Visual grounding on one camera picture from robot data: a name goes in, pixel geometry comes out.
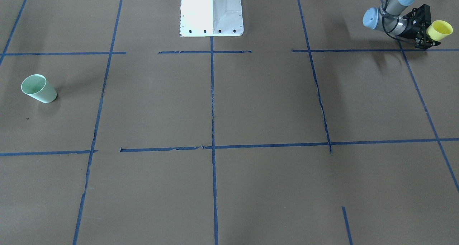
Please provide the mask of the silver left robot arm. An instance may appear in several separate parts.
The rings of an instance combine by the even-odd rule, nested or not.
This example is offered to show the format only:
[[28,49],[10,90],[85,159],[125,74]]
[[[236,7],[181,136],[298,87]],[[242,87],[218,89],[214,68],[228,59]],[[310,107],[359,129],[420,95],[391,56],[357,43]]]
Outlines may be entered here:
[[384,0],[379,7],[369,8],[365,12],[363,25],[417,49],[427,50],[439,46],[441,41],[434,39],[427,32],[432,26],[429,5],[423,4],[405,15],[402,14],[414,1]]

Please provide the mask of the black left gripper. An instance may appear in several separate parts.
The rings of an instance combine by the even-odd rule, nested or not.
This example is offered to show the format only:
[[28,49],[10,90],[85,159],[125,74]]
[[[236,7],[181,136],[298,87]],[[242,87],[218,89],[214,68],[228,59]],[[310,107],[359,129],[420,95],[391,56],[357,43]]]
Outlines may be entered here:
[[407,25],[405,30],[399,34],[399,37],[414,40],[413,45],[415,48],[427,50],[441,44],[440,41],[435,41],[427,33],[428,27],[432,24],[430,6],[423,4],[419,8],[413,8],[402,18],[407,20]]

